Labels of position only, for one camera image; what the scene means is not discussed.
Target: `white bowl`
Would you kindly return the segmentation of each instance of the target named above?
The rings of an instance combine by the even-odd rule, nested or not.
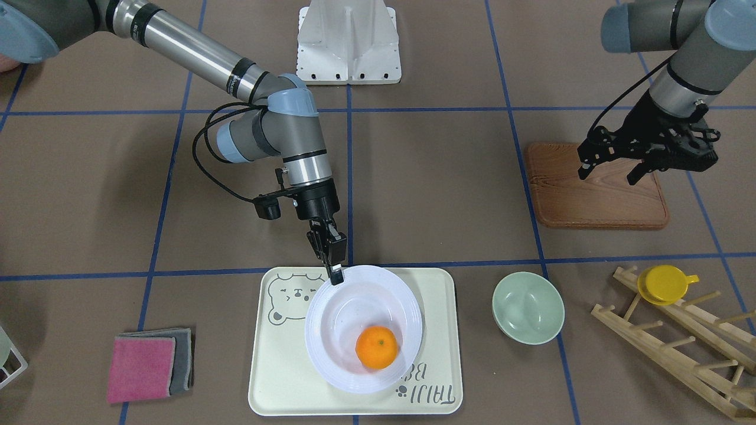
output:
[[[357,338],[371,326],[396,336],[399,354],[387,368],[366,368],[355,352]],[[357,265],[344,270],[344,282],[326,281],[310,302],[305,345],[318,373],[347,392],[368,394],[390,387],[410,369],[420,351],[423,318],[407,284],[384,268]]]

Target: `plastic bowl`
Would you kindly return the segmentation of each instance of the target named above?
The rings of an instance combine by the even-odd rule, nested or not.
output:
[[[355,345],[363,330],[384,326],[396,336],[399,354],[387,368],[363,366]],[[386,389],[410,369],[420,351],[423,319],[407,284],[384,268],[357,265],[344,282],[326,281],[305,318],[307,354],[318,373],[338,389],[368,394]]]
[[[527,271],[506,276],[494,290],[492,303],[499,329],[530,345],[551,341],[565,321],[565,306],[551,282]]]

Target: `pink sponge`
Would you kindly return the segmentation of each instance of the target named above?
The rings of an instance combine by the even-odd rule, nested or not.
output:
[[[170,396],[173,338],[116,337],[107,384],[107,402],[163,399]]]

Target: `brown floor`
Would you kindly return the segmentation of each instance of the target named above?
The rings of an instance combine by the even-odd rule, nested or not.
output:
[[[203,31],[271,71],[293,72],[296,14],[307,4],[207,0]],[[351,238],[350,264],[442,267],[454,277],[461,409],[325,418],[249,409],[260,278],[278,265],[317,265],[306,224],[288,205],[281,220],[257,219],[191,161],[205,110],[230,98],[103,33],[0,75],[0,324],[29,361],[0,390],[0,423],[727,422],[589,311],[629,304],[629,291],[610,279],[617,265],[659,263],[701,277],[691,297],[720,290],[705,305],[717,315],[756,305],[756,67],[708,115],[723,133],[720,163],[660,175],[666,229],[534,228],[522,150],[582,141],[603,106],[644,74],[638,55],[601,49],[601,17],[615,3],[387,4],[397,11],[401,83],[313,89],[342,202],[336,219]],[[160,5],[200,22],[201,0]],[[664,57],[643,55],[649,68]],[[639,95],[604,125],[616,128]],[[213,170],[257,194],[274,188],[277,164]],[[497,329],[494,286],[519,270],[547,273],[560,290],[567,317],[558,340],[523,346]],[[644,308],[644,318],[658,317]],[[194,330],[194,388],[128,409],[108,405],[113,337],[141,320],[145,329]]]

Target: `yellow cup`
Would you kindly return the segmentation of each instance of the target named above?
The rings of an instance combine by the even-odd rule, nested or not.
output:
[[[638,277],[638,293],[652,304],[669,306],[685,296],[688,285],[698,281],[698,276],[686,276],[673,265],[655,265]]]

